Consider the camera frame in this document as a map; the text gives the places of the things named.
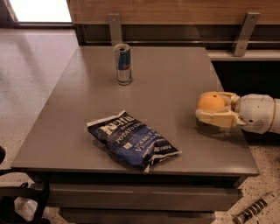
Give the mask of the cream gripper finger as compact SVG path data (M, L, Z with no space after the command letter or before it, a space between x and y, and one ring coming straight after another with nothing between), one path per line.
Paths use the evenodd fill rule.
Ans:
M196 117L203 123L222 128L232 128L246 123L229 106L217 110L197 109Z
M237 101L240 99L240 96L231 93L231 92L219 92L218 95L220 96L221 106L231 106L234 107Z

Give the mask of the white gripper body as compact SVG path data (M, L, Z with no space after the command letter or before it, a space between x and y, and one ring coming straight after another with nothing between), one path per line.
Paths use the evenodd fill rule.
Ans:
M243 130L257 134L276 132L276 101L269 95L244 95L237 101L234 111L243 121Z

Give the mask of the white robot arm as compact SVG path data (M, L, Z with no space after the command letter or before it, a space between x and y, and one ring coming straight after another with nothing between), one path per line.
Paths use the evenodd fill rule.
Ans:
M280 100L267 94L206 92L198 100L195 115L199 121L221 128L240 126L251 133L280 133Z

